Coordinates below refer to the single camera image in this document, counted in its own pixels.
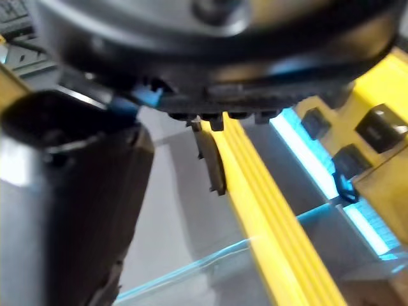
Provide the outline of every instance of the black button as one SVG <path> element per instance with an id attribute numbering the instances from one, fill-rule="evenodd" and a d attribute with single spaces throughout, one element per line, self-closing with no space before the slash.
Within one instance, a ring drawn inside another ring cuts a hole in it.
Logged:
<path id="1" fill-rule="evenodd" d="M 319 98 L 332 110 L 335 110 L 345 105 L 353 92 L 353 88 L 354 83 L 350 83 L 349 85 L 339 89 L 322 93 L 319 95 Z"/>
<path id="2" fill-rule="evenodd" d="M 386 152 L 401 142 L 408 125 L 385 104 L 371 109 L 356 127 L 356 132 L 378 153 Z"/>
<path id="3" fill-rule="evenodd" d="M 322 138 L 330 129 L 328 122 L 318 108 L 308 110 L 305 117 L 302 119 L 302 126 L 305 128 L 309 136 L 313 139 Z"/>
<path id="4" fill-rule="evenodd" d="M 351 180 L 372 167 L 353 144 L 342 148 L 332 160 L 336 170 L 343 174 L 347 180 Z"/>

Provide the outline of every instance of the black bracket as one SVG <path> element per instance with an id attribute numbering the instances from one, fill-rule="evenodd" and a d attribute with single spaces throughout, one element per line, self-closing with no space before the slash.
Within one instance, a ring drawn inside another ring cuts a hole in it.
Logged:
<path id="1" fill-rule="evenodd" d="M 204 159 L 210 175 L 210 191 L 217 191 L 219 196 L 226 192 L 226 180 L 224 166 L 219 154 L 217 144 L 212 135 L 201 128 L 199 122 L 190 123 L 198 147 L 198 159 Z"/>

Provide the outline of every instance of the yellow rail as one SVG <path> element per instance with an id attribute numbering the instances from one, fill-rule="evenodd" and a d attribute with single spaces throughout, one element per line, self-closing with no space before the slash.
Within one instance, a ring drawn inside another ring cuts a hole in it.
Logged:
<path id="1" fill-rule="evenodd" d="M 279 306 L 346 305 L 238 121 L 224 114 L 224 132 L 211 131 L 231 202 L 271 298 Z"/>

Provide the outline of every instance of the silver reflective surface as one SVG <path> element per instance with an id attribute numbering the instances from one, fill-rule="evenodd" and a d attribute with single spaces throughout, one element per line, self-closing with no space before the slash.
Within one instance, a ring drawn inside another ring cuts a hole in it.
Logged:
<path id="1" fill-rule="evenodd" d="M 248 0 L 245 14 L 226 27 L 212 27 L 194 16 L 192 0 L 105 0 L 112 8 L 166 30 L 191 34 L 234 35 L 279 27 L 331 4 L 333 0 Z"/>

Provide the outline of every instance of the yellow machine frame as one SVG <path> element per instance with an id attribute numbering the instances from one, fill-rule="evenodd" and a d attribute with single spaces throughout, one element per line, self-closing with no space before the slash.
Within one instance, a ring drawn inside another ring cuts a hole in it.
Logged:
<path id="1" fill-rule="evenodd" d="M 318 108 L 330 122 L 330 130 L 320 139 L 331 156 L 351 143 L 372 164 L 353 179 L 359 193 L 375 208 L 398 239 L 408 244 L 408 138 L 393 149 L 377 153 L 354 129 L 373 107 L 385 104 L 408 123 L 408 56 L 399 49 L 357 79 L 353 92 L 339 109 L 329 108 L 317 97 L 295 108 L 300 118 Z"/>

